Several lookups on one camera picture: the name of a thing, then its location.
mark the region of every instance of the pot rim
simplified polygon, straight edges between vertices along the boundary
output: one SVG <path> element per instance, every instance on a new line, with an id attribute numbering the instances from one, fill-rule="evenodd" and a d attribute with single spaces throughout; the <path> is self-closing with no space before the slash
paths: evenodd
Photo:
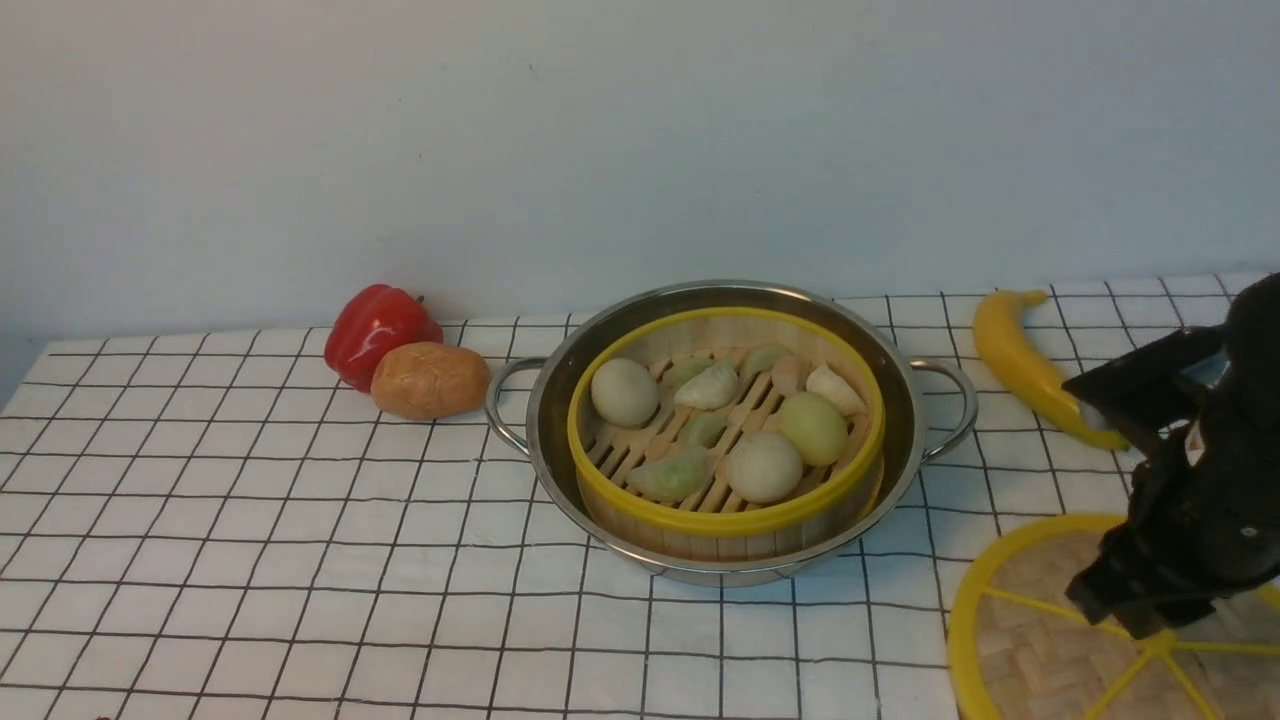
<path id="1" fill-rule="evenodd" d="M 922 413 L 923 396 L 920 395 L 919 387 L 915 382 L 915 373 L 911 369 L 910 363 L 902 355 L 902 352 L 884 336 L 878 328 L 868 323 L 863 318 L 858 316 L 846 307 L 808 291 L 799 290 L 795 287 L 759 282 L 759 281 L 742 281 L 742 279 L 708 279 L 708 281 L 694 281 L 686 283 L 669 284 L 666 287 L 659 287 L 648 292 L 634 295 L 613 305 L 605 307 L 604 310 L 593 315 L 586 323 L 573 331 L 557 348 L 548 356 L 543 369 L 538 373 L 538 379 L 534 382 L 534 387 L 530 391 L 529 406 L 525 415 L 525 430 L 527 433 L 529 445 L 529 459 L 534 465 L 535 474 L 538 475 L 538 483 L 543 487 L 543 491 L 556 502 L 556 506 L 564 512 L 570 520 L 576 525 L 582 528 L 589 536 L 594 537 L 605 546 L 613 548 L 622 555 L 626 555 L 639 562 L 645 565 L 657 565 L 662 568 L 669 568 L 672 570 L 684 570 L 690 573 L 705 573 L 705 574 L 730 574 L 730 573 L 767 573 L 772 570 L 781 570 L 790 568 L 796 564 L 804 564 L 812 561 L 829 551 L 847 544 L 850 541 L 858 538 L 873 525 L 876 525 L 890 510 L 897 506 L 899 500 L 906 493 L 911 484 L 911 480 L 897 482 L 893 484 L 893 489 L 879 502 L 876 509 L 859 519 L 856 523 L 842 530 L 841 533 L 804 550 L 797 550 L 786 555 L 780 555 L 774 557 L 767 557 L 760 560 L 741 560 L 741 561 L 709 561 L 709 560 L 689 560 L 684 557 L 663 555 L 659 552 L 653 552 L 645 550 L 640 546 L 623 541 L 614 536 L 613 533 L 599 527 L 586 512 L 579 510 L 568 497 L 559 489 L 559 486 L 552 479 L 550 466 L 543 457 L 541 441 L 539 437 L 539 414 L 543 401 L 543 395 L 547 389 L 548 374 L 550 368 L 558 366 L 563 360 L 564 355 L 568 354 L 570 348 L 575 342 L 582 336 L 590 333 L 594 328 L 599 327 L 609 319 L 617 311 L 630 307 L 639 302 L 646 302 L 663 297 L 667 295 L 677 295 L 696 290 L 716 290 L 716 288 L 740 288 L 740 290 L 753 290 L 764 291 L 778 295 L 787 295 L 797 300 L 804 300 L 806 302 L 813 302 L 827 310 L 831 310 L 841 316 L 844 316 L 850 323 L 858 325 L 859 329 L 870 336 L 883 350 L 886 356 L 892 361 L 893 369 L 902 377 L 904 384 L 906 386 L 913 409 L 913 423 L 914 432 L 910 443 L 910 451 L 906 457 L 906 464 L 902 468 L 902 475 L 913 478 L 919 470 L 920 464 L 924 457 L 924 437 L 925 437 L 925 420 Z"/>

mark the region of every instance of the woven bamboo mat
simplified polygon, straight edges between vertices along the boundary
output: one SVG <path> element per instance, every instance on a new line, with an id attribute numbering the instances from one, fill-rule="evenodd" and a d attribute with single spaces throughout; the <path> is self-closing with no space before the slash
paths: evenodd
<path id="1" fill-rule="evenodd" d="M 983 683 L 1004 717 L 1280 719 L 1274 607 L 1257 594 L 1233 598 L 1193 626 L 1144 642 L 1110 620 L 1089 626 L 1062 591 L 1097 557 L 1098 539 L 1085 530 L 1042 539 L 987 583 L 974 637 Z"/>

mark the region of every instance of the yellow banana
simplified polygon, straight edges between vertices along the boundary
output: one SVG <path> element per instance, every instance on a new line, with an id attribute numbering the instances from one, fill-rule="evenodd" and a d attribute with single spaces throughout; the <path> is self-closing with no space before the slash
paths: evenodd
<path id="1" fill-rule="evenodd" d="M 978 356 L 1009 392 L 1062 432 L 1094 447 L 1128 450 L 1123 434 L 1084 423 L 1079 401 L 1062 389 L 1066 378 L 1023 333 L 1023 311 L 1046 300 L 1043 290 L 1000 290 L 984 297 L 973 316 Z"/>

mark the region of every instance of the plastic vegetable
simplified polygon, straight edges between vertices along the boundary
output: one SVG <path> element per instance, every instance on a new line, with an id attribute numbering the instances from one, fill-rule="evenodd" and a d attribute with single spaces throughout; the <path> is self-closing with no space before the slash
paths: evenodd
<path id="1" fill-rule="evenodd" d="M 791 348 L 785 345 L 776 342 L 762 345 L 746 354 L 746 360 L 742 361 L 742 374 L 751 377 L 756 373 L 764 373 L 787 355 L 791 355 Z"/>
<path id="2" fill-rule="evenodd" d="M 867 404 L 863 402 L 858 391 L 845 378 L 837 375 L 826 363 L 809 373 L 809 379 L 805 380 L 804 388 L 814 395 L 826 397 L 845 418 L 867 413 Z"/>
<path id="3" fill-rule="evenodd" d="M 812 392 L 797 392 L 782 401 L 778 430 L 796 446 L 805 465 L 831 465 L 849 445 L 849 430 L 840 410 Z"/>
<path id="4" fill-rule="evenodd" d="M 755 433 L 737 441 L 724 462 L 728 487 L 758 505 L 791 495 L 804 474 L 800 452 L 780 433 Z"/>
<path id="5" fill-rule="evenodd" d="M 721 433 L 724 432 L 726 425 L 728 425 L 728 421 L 724 419 L 724 415 L 719 413 L 703 413 L 690 418 L 685 423 L 685 427 L 680 430 L 680 441 L 686 445 L 712 447 L 719 439 Z"/>
<path id="6" fill-rule="evenodd" d="M 489 364 L 466 347 L 415 342 L 378 364 L 370 395 L 379 409 L 410 420 L 477 410 L 489 388 Z"/>
<path id="7" fill-rule="evenodd" d="M 639 428 L 658 410 L 658 383 L 644 365 L 614 357 L 591 375 L 591 405 L 611 425 Z"/>
<path id="8" fill-rule="evenodd" d="M 421 299 L 389 284 L 371 284 L 338 314 L 324 346 L 324 361 L 338 378 L 369 392 L 378 363 L 411 342 L 443 342 L 444 331 Z"/>
<path id="9" fill-rule="evenodd" d="M 771 372 L 773 387 L 778 388 L 778 393 L 782 397 L 791 397 L 804 389 L 804 378 L 808 369 L 809 364 L 805 363 L 804 357 L 787 355 L 773 364 L 773 370 Z"/>
<path id="10" fill-rule="evenodd" d="M 707 368 L 676 391 L 676 405 L 716 410 L 728 405 L 737 395 L 737 373 L 733 365 L 719 361 Z"/>
<path id="11" fill-rule="evenodd" d="M 710 477 L 707 448 L 686 445 L 675 455 L 631 470 L 627 482 L 649 500 L 678 502 L 703 489 Z"/>
<path id="12" fill-rule="evenodd" d="M 714 365 L 716 361 L 710 357 L 690 357 L 689 360 L 681 360 L 671 366 L 666 374 L 662 375 L 662 384 L 669 387 L 671 389 L 680 389 L 685 383 L 696 378 L 703 370 Z"/>

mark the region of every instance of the table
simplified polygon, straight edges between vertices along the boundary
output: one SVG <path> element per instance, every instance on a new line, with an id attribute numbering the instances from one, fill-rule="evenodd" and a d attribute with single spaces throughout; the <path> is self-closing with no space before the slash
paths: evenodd
<path id="1" fill-rule="evenodd" d="M 1075 374 L 1216 323 L 1261 274 L 1056 286 L 1028 332 Z M 1036 518 L 1121 511 L 1137 454 L 1001 391 L 980 293 L 841 304 L 960 364 L 975 434 L 791 580 L 654 579 L 589 541 L 481 414 L 412 424 L 339 387 L 328 331 L 50 343 L 0 416 L 0 707 L 10 720 L 955 717 L 950 602 Z M 499 364 L 586 314 L 471 319 Z M 502 415 L 518 423 L 532 377 Z M 931 433 L 959 416 L 922 377 Z"/>

